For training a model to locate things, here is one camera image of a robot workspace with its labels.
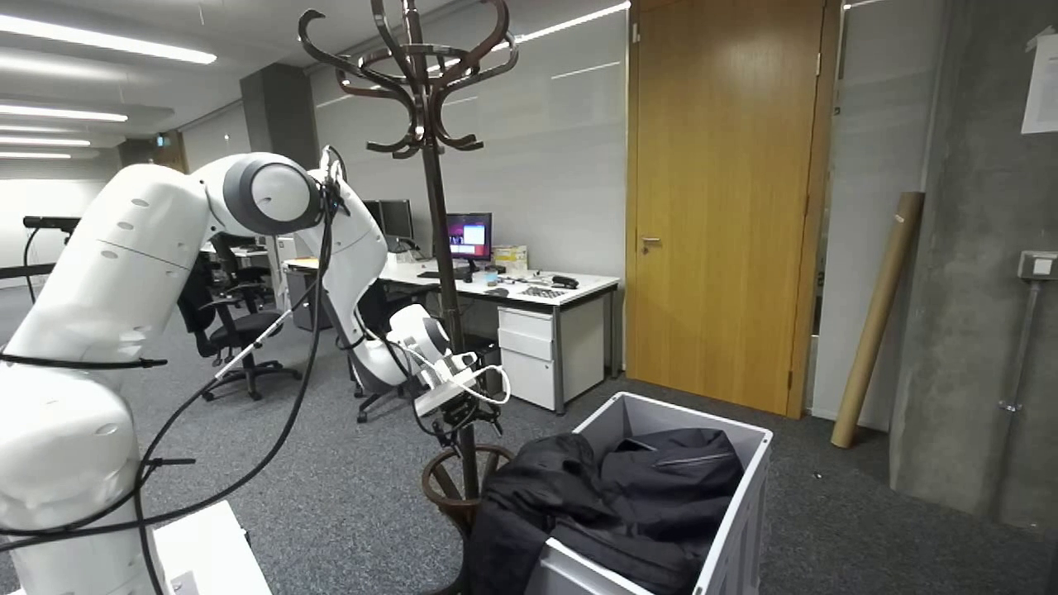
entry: desk drawer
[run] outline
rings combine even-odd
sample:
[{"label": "desk drawer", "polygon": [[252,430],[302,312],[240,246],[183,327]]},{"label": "desk drawer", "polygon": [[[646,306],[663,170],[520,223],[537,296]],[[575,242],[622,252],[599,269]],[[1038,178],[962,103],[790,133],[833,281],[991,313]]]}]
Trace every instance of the desk drawer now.
[{"label": "desk drawer", "polygon": [[503,372],[509,378],[509,390],[520,400],[527,400],[527,405],[546,407],[546,410],[559,410],[552,362],[537,362],[537,357],[527,357],[527,354],[520,354],[520,350],[498,350],[498,365],[503,365]]},{"label": "desk drawer", "polygon": [[498,331],[536,335],[552,341],[552,313],[498,307]]},{"label": "desk drawer", "polygon": [[552,362],[552,338],[498,327],[498,349],[536,357],[536,362]]}]

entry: gray wall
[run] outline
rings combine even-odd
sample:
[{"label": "gray wall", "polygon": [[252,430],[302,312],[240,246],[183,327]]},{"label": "gray wall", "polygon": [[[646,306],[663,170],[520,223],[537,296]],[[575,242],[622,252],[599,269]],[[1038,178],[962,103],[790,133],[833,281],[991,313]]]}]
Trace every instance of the gray wall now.
[{"label": "gray wall", "polygon": [[[79,217],[100,188],[116,177],[116,161],[0,161],[0,269],[24,263],[24,214],[73,214]],[[29,263],[57,263],[62,232],[39,232]]]},{"label": "gray wall", "polygon": [[[513,0],[513,35],[542,30],[613,0]],[[425,28],[467,46],[490,28],[490,3],[456,3]],[[408,199],[421,248],[429,248],[422,166],[367,151],[396,139],[407,117],[389,103],[348,98],[329,70],[313,78],[316,136],[350,161],[364,199]],[[523,46],[523,62],[448,98],[447,127],[486,148],[447,151],[448,212],[493,212],[495,246],[527,246],[531,269],[624,270],[624,14]]]},{"label": "gray wall", "polygon": [[[891,487],[974,513],[1026,306],[1015,257],[1020,248],[1058,248],[1058,136],[1017,133],[1031,72],[1026,42],[1058,24],[1058,3],[950,6],[939,160],[903,349]],[[1058,529],[1054,287],[1040,312],[1002,520]]]},{"label": "gray wall", "polygon": [[320,161],[309,82],[302,65],[271,62],[243,78],[240,109],[253,151],[276,151],[304,170]]},{"label": "gray wall", "polygon": [[[846,11],[835,85],[824,319],[811,390],[812,417],[835,417],[867,307],[883,269],[899,193],[925,188],[930,105],[942,49],[942,0]],[[889,430],[905,292],[899,296],[858,425]]]},{"label": "gray wall", "polygon": [[183,133],[189,173],[200,170],[212,160],[252,148],[240,103],[216,109],[212,117],[189,122]]}]

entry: door handle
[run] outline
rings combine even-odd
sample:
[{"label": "door handle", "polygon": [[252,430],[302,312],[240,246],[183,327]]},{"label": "door handle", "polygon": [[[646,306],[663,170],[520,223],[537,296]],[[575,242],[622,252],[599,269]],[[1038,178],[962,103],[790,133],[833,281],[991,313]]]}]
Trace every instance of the door handle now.
[{"label": "door handle", "polygon": [[650,256],[650,252],[658,252],[662,248],[662,242],[658,239],[643,239],[643,242],[637,242],[637,252],[640,256]]}]

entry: wooden plank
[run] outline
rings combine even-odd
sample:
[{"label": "wooden plank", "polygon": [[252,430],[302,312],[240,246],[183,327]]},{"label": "wooden plank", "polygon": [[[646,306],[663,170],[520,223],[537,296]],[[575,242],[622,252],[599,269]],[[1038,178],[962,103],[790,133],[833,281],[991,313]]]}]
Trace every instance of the wooden plank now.
[{"label": "wooden plank", "polygon": [[876,281],[876,292],[871,292],[871,301],[870,301],[870,312],[867,312],[867,325],[861,325],[861,335],[858,335],[853,374],[849,374],[846,394],[839,400],[839,415],[835,415],[833,437],[831,437],[831,443],[839,447],[839,451],[846,451],[853,443],[853,433],[857,433],[857,425],[858,425],[858,410],[861,410],[861,400],[867,400],[871,362],[880,354],[883,331],[885,331],[885,320],[889,320],[889,312],[891,312],[894,281],[899,281],[905,252],[911,246],[911,236],[918,230],[923,199],[925,194],[918,194],[918,193],[903,194],[894,214],[891,214],[885,263],[883,263],[883,270],[880,270],[880,281]]}]

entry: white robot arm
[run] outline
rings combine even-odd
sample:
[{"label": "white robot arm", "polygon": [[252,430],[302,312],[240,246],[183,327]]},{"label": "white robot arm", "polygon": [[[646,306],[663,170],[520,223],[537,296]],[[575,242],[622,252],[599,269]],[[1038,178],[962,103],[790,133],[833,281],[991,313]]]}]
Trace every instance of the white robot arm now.
[{"label": "white robot arm", "polygon": [[[248,151],[194,177],[129,166],[100,193],[3,350],[0,536],[52,529],[129,492],[140,447],[121,382],[160,335],[200,242],[212,232],[313,232],[327,187],[292,160]],[[358,301],[376,281],[387,246],[354,188],[336,187],[322,287],[358,374],[369,390],[422,382],[429,390],[416,415],[429,415],[460,396],[471,372],[421,307],[393,319],[396,350],[361,331]],[[131,531],[111,531],[19,548],[14,567],[25,595],[141,595],[140,555]]]}]

